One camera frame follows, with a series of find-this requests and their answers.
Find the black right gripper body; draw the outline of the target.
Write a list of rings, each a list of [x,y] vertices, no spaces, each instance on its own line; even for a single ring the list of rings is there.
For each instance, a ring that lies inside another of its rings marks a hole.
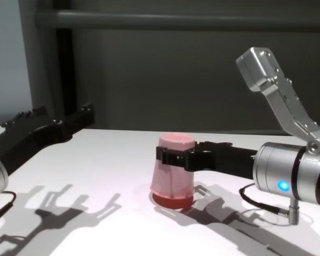
[[[232,146],[223,152],[189,154],[189,172],[215,171],[236,177],[253,179],[254,156],[257,151]]]

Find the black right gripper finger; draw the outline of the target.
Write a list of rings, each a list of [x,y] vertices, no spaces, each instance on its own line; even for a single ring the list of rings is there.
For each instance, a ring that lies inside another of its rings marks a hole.
[[[175,150],[166,147],[156,147],[156,159],[162,164],[184,168],[189,171],[189,154],[193,148],[186,150]]]
[[[223,152],[231,148],[233,144],[231,142],[198,142],[195,145],[196,152]]]

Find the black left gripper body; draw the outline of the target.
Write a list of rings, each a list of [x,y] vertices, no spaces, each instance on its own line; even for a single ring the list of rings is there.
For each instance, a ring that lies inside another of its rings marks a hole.
[[[11,175],[42,149],[64,143],[73,134],[64,122],[12,121],[2,125],[0,134],[0,162]]]

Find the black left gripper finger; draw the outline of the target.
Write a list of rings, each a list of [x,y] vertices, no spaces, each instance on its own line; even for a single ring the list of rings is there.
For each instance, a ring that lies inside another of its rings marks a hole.
[[[70,134],[75,134],[94,122],[95,110],[93,103],[85,103],[78,112],[69,115],[69,132]]]
[[[20,111],[13,118],[4,121],[1,127],[8,130],[27,130],[32,131],[44,126],[49,121],[49,115],[45,106],[38,107],[29,111]]]

